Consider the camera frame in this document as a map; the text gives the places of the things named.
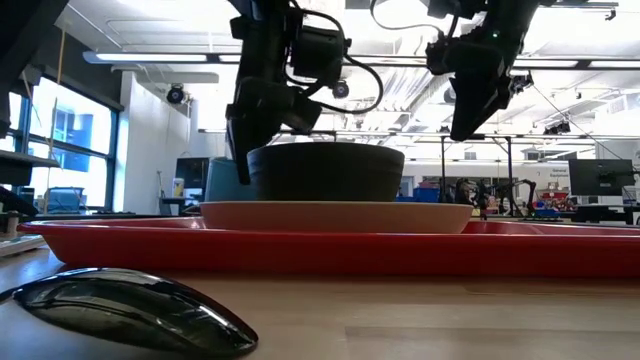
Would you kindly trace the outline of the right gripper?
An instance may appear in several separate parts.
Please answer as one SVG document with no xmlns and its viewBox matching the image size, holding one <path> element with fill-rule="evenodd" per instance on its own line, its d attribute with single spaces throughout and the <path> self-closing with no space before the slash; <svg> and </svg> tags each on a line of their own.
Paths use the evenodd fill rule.
<svg viewBox="0 0 640 360">
<path fill-rule="evenodd" d="M 507 41 L 441 39 L 429 43 L 425 53 L 426 66 L 434 75 L 473 75 L 451 79 L 456 93 L 450 131 L 452 140 L 469 139 L 488 119 L 491 106 L 494 111 L 508 107 L 512 98 L 512 77 L 507 75 Z"/>
</svg>

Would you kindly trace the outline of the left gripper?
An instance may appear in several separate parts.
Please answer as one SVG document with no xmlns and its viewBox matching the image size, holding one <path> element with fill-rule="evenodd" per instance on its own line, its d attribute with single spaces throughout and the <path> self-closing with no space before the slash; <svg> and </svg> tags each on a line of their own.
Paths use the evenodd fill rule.
<svg viewBox="0 0 640 360">
<path fill-rule="evenodd" d="M 259 125 L 279 129 L 282 124 L 297 132 L 308 133 L 315 126 L 322 106 L 311 100 L 298 86 L 258 77 L 245 77 L 237 85 L 233 102 L 227 106 L 227 137 L 239 182 L 250 184 L 247 154 L 252 149 L 251 133 L 244 119 L 256 119 Z"/>
</svg>

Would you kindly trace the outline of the light blue mug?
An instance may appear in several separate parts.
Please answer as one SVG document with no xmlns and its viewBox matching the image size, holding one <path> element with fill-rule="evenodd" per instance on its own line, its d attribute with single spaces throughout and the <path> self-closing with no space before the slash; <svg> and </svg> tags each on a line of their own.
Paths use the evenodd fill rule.
<svg viewBox="0 0 640 360">
<path fill-rule="evenodd" d="M 251 185 L 240 183 L 234 161 L 224 157 L 209 159 L 205 202 L 254 201 L 255 199 L 255 189 Z"/>
</svg>

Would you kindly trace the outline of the dark grey bowl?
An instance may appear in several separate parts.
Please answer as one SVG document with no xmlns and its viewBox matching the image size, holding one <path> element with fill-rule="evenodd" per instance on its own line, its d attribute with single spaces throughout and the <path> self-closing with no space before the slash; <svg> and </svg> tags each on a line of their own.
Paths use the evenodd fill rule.
<svg viewBox="0 0 640 360">
<path fill-rule="evenodd" d="M 261 147 L 247 160 L 260 200 L 392 202 L 405 155 L 378 145 L 305 142 Z"/>
</svg>

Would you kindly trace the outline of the beige round plate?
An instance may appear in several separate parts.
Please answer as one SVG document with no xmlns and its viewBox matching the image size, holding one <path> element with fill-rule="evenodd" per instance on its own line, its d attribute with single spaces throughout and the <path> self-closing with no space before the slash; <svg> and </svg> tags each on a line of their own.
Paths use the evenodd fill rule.
<svg viewBox="0 0 640 360">
<path fill-rule="evenodd" d="M 227 201 L 204 203 L 200 210 L 209 229 L 459 234 L 473 207 L 418 202 Z"/>
</svg>

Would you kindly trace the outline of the red plastic tray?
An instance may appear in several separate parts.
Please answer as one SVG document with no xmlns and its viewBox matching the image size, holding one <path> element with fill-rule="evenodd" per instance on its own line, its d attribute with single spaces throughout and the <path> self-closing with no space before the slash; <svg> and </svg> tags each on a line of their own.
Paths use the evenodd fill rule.
<svg viewBox="0 0 640 360">
<path fill-rule="evenodd" d="M 209 229 L 196 217 L 23 223 L 73 266 L 218 273 L 640 278 L 640 228 L 472 221 L 460 234 Z"/>
</svg>

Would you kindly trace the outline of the spoon with teal handle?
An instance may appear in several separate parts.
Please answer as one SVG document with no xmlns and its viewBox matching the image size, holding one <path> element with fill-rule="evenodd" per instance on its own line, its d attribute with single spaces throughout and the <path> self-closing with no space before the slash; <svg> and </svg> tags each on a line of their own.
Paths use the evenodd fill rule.
<svg viewBox="0 0 640 360">
<path fill-rule="evenodd" d="M 254 352 L 258 333 L 210 296 L 139 270 L 87 267 L 0 292 L 58 328 L 194 360 L 236 360 Z"/>
</svg>

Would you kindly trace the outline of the ceiling light strip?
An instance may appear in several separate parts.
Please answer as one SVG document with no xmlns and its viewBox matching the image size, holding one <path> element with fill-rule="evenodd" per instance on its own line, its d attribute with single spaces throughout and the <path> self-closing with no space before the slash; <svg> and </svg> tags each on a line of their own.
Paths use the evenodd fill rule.
<svg viewBox="0 0 640 360">
<path fill-rule="evenodd" d="M 90 64 L 238 64 L 236 53 L 101 53 L 85 51 Z"/>
</svg>

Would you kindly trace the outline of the black computer monitor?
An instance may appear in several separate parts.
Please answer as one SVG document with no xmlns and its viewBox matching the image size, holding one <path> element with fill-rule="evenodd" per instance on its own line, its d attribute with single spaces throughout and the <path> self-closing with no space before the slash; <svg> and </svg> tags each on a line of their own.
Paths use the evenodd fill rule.
<svg viewBox="0 0 640 360">
<path fill-rule="evenodd" d="M 621 196 L 640 174 L 625 159 L 571 159 L 568 166 L 571 193 L 577 196 Z"/>
</svg>

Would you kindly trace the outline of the large window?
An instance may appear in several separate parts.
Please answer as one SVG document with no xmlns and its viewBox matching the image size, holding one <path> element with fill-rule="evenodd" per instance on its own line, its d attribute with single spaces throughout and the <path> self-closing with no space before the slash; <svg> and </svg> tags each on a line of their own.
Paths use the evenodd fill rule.
<svg viewBox="0 0 640 360">
<path fill-rule="evenodd" d="M 27 192 L 44 213 L 88 212 L 112 205 L 118 114 L 55 80 L 9 94 L 9 133 L 0 150 L 51 159 L 35 167 Z"/>
</svg>

